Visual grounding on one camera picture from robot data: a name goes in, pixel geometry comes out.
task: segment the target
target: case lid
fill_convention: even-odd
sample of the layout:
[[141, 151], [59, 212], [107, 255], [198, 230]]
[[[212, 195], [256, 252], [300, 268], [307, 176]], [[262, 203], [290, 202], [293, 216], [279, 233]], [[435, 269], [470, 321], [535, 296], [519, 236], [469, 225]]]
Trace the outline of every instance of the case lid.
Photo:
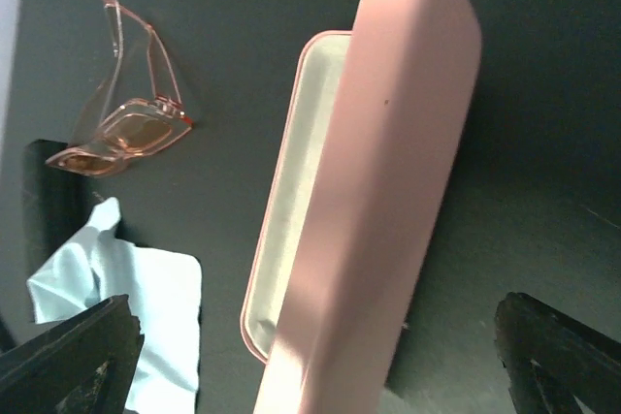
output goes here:
[[255, 413], [376, 412], [479, 57], [468, 0], [360, 1]]

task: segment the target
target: white cloth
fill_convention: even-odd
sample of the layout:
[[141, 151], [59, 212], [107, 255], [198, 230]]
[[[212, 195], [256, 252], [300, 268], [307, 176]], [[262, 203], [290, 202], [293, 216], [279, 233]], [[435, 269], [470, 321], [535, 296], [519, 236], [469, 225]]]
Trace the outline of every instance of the white cloth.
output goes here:
[[194, 413], [198, 391], [201, 268], [192, 256], [116, 239], [118, 200], [84, 227], [27, 286], [37, 323], [66, 320], [113, 295], [129, 295], [145, 345], [125, 407], [139, 414]]

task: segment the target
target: tabletop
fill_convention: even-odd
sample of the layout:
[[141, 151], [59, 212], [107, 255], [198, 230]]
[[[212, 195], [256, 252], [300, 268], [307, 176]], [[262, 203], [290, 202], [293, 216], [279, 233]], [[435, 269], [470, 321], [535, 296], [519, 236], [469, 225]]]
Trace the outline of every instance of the tabletop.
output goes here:
[[[358, 0], [121, 0], [156, 27], [195, 129], [125, 173], [121, 235], [203, 270], [198, 412], [251, 412], [262, 366], [239, 314], [296, 62], [351, 27]], [[621, 340], [619, 0], [472, 0], [472, 110], [387, 384], [415, 412], [510, 413], [493, 316], [510, 291]], [[0, 311], [34, 334], [22, 266], [21, 157], [66, 142], [109, 65], [100, 0], [21, 0], [0, 173]]]

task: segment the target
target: open container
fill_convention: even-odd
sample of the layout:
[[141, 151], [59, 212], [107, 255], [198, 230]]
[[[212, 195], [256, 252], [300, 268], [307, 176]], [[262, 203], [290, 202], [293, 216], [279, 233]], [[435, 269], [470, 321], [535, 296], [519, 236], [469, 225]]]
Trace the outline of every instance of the open container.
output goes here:
[[241, 316], [255, 413], [376, 412], [480, 47], [469, 0], [360, 0], [305, 46]]

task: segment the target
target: pink sunglasses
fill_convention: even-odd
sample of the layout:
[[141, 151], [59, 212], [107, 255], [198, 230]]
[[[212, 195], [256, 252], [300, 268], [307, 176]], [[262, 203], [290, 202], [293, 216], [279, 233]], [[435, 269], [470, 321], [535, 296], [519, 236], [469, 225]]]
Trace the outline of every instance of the pink sunglasses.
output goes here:
[[[50, 167], [89, 176], [116, 174], [131, 159], [159, 152], [192, 129], [168, 53], [153, 27], [118, 0], [103, 2], [111, 26], [114, 68], [84, 106], [69, 147], [46, 161]], [[153, 98], [133, 98], [114, 110], [111, 105], [123, 62], [121, 14], [138, 21], [148, 33], [147, 63]]]

